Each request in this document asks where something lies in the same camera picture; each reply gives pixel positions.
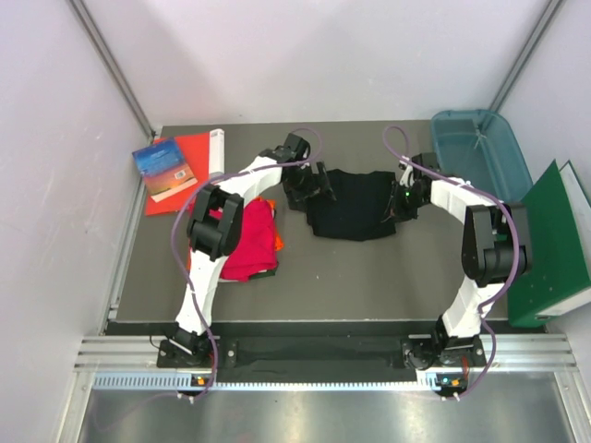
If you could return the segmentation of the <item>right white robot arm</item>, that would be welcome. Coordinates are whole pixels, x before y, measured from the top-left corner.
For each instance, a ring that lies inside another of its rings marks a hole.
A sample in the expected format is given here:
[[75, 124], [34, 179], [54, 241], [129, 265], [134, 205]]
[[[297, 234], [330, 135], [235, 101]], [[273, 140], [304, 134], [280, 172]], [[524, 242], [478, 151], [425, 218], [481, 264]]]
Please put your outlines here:
[[431, 354], [452, 365], [476, 347], [481, 322], [520, 276], [533, 267], [527, 209], [484, 196], [469, 182], [439, 173], [433, 153], [403, 156], [402, 176], [394, 188], [393, 215], [413, 220], [428, 204], [445, 210], [463, 225], [463, 281], [451, 306], [438, 318]]

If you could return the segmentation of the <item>black t-shirt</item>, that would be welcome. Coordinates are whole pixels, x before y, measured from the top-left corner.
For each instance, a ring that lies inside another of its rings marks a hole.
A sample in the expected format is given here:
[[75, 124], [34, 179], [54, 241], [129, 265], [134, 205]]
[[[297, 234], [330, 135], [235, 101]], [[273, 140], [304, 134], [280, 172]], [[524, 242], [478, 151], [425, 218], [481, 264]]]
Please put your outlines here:
[[305, 208], [289, 208], [306, 215], [314, 235], [364, 242], [396, 233], [392, 200], [397, 181], [393, 172], [352, 174], [340, 169], [327, 172], [335, 201], [317, 196], [309, 199]]

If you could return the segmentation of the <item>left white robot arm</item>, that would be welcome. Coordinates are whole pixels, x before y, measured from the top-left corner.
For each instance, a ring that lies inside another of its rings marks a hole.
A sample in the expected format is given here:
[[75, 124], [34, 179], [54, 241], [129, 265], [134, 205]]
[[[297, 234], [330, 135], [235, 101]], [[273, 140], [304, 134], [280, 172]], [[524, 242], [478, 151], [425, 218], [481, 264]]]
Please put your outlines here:
[[189, 263], [180, 257], [175, 245], [180, 223], [175, 219], [171, 231], [171, 249], [183, 276], [186, 289], [175, 317], [178, 327], [189, 335], [177, 345], [177, 354], [188, 365], [201, 365], [209, 357], [210, 345], [200, 336], [211, 336], [211, 309], [223, 265], [238, 246], [244, 209], [250, 201], [266, 190], [287, 182], [291, 173], [298, 173], [313, 163], [322, 150], [322, 140], [315, 135], [315, 148], [299, 136], [300, 129], [290, 132], [283, 144], [266, 149], [239, 172], [217, 175], [187, 198], [193, 210], [187, 220]]

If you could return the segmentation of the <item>red t-shirt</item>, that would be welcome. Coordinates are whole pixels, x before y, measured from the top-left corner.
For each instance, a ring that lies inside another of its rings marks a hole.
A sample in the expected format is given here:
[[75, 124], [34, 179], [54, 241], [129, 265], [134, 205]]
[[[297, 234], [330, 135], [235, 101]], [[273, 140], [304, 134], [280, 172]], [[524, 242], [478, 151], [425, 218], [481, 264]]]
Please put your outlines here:
[[236, 250], [223, 265], [221, 282], [247, 282], [249, 276], [278, 269], [274, 250], [273, 219], [265, 202], [250, 201], [244, 209], [242, 232]]

